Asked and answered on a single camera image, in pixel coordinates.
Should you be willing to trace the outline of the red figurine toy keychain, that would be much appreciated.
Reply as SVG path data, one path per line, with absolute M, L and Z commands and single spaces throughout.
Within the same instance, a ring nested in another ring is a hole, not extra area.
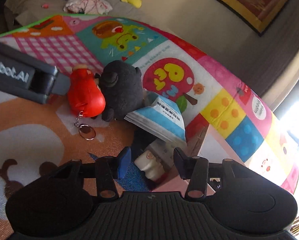
M 71 112 L 76 116 L 74 126 L 79 135 L 87 141 L 94 140 L 96 131 L 89 124 L 81 123 L 80 119 L 100 115 L 105 110 L 106 101 L 99 88 L 98 79 L 85 64 L 72 68 L 67 99 Z

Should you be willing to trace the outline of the colourful cartoon play mat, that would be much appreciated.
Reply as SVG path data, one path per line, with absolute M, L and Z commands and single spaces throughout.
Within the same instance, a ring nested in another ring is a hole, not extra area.
M 70 75 L 76 64 L 101 73 L 121 60 L 138 67 L 142 87 L 174 101 L 186 139 L 203 128 L 210 161 L 226 155 L 294 193 L 299 170 L 295 142 L 268 106 L 219 62 L 184 40 L 145 23 L 109 16 L 56 15 L 0 35 L 0 42 Z M 78 158 L 116 155 L 137 135 L 126 121 L 83 119 L 96 138 L 83 139 L 68 101 L 52 96 L 46 105 L 0 92 L 0 239 L 12 233 L 5 205 L 11 193 L 39 177 L 39 170 Z

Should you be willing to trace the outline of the grey sofa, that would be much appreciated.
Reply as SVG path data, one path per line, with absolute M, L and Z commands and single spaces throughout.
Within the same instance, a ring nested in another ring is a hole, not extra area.
M 109 15 L 150 23 L 150 15 L 122 0 L 6 0 L 5 6 L 21 25 L 29 25 L 62 12 Z

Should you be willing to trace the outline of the black plush bear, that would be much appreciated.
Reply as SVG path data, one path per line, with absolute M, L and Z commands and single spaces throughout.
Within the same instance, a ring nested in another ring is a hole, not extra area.
M 95 80 L 106 101 L 102 120 L 124 120 L 128 113 L 143 107 L 143 84 L 138 67 L 120 60 L 112 61 L 102 74 L 95 74 Z

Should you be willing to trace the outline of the blue white tissue pack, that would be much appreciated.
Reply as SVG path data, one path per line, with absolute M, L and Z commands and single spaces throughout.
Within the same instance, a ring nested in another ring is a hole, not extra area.
M 144 90 L 144 107 L 128 113 L 125 120 L 176 147 L 187 146 L 185 125 L 177 104 Z

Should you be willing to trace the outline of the white small bottle toy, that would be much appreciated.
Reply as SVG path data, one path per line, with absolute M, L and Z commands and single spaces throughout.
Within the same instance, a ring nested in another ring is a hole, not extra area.
M 134 164 L 140 171 L 145 172 L 147 179 L 152 181 L 158 181 L 165 174 L 162 164 L 149 150 L 138 156 Z

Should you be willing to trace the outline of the pink cardboard box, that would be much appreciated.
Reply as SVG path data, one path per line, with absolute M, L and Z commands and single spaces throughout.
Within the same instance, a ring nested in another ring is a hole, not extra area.
M 143 183 L 140 191 L 179 191 L 185 193 L 197 159 L 205 158 L 210 168 L 232 159 L 244 164 L 212 125 L 201 126 L 183 150 L 158 139 L 141 128 L 132 142 L 133 172 Z

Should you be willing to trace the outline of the white pink crumpled cloth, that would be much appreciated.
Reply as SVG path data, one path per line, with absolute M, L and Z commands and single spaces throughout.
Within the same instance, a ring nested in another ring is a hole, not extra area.
M 105 15 L 113 8 L 105 0 L 68 0 L 63 8 L 64 12 L 70 14 Z

